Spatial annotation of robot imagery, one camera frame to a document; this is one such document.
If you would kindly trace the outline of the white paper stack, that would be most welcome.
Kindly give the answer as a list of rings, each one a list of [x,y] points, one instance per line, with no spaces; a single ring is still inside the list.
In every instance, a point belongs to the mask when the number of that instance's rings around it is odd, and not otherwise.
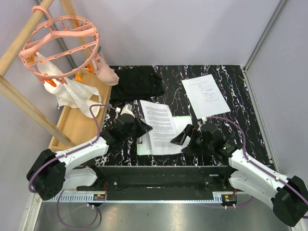
[[[231,110],[212,75],[182,81],[196,118],[229,113]]]

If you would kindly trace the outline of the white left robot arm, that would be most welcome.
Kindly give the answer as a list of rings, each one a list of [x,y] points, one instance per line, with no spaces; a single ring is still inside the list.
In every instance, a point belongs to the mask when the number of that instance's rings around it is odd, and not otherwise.
[[[52,199],[62,190],[97,191],[103,187],[103,174],[94,166],[79,165],[103,156],[131,137],[139,138],[153,128],[139,118],[123,114],[95,138],[76,147],[40,153],[26,175],[28,189],[43,201]]]

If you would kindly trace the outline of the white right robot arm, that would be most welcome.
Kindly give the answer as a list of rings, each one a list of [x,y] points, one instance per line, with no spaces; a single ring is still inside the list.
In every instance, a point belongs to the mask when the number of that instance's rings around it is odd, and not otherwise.
[[[171,140],[172,144],[183,145],[190,141],[182,152],[188,155],[210,152],[226,171],[218,179],[219,187],[243,191],[270,207],[275,216],[285,225],[295,227],[308,212],[308,190],[298,176],[288,177],[252,158],[244,148],[225,140],[219,129],[211,124],[194,128],[188,124]]]

